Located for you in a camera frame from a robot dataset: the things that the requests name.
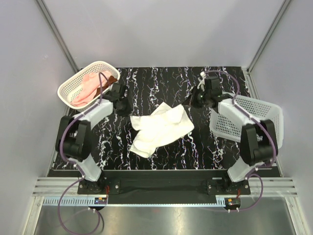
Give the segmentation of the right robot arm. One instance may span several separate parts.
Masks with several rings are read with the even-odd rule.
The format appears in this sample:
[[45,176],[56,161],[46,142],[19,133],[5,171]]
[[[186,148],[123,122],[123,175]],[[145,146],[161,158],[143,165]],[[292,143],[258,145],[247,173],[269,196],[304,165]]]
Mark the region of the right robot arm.
[[201,79],[182,103],[194,108],[207,106],[241,131],[240,158],[227,170],[228,178],[222,181],[222,188],[228,194],[235,193],[240,181],[246,180],[264,164],[271,163],[278,154],[274,123],[269,119],[258,119],[235,99],[235,95],[222,92],[218,77],[208,77]]

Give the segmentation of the white towel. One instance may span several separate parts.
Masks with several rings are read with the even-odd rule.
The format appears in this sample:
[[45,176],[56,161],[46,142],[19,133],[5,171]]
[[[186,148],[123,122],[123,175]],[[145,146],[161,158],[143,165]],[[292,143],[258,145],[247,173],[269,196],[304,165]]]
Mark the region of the white towel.
[[149,158],[158,147],[173,143],[192,132],[194,125],[184,107],[171,108],[161,103],[149,116],[131,116],[131,125],[138,133],[130,151]]

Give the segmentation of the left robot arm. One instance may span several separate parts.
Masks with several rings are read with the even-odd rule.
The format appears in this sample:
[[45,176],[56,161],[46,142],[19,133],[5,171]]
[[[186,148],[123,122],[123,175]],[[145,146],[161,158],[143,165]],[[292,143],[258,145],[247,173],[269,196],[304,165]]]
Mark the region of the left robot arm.
[[127,117],[133,108],[128,98],[128,87],[114,83],[106,94],[85,111],[74,116],[63,116],[60,120],[55,150],[61,158],[78,168],[82,178],[89,181],[89,189],[96,194],[105,190],[105,181],[100,179],[101,169],[95,163],[92,152],[91,131],[113,112]]

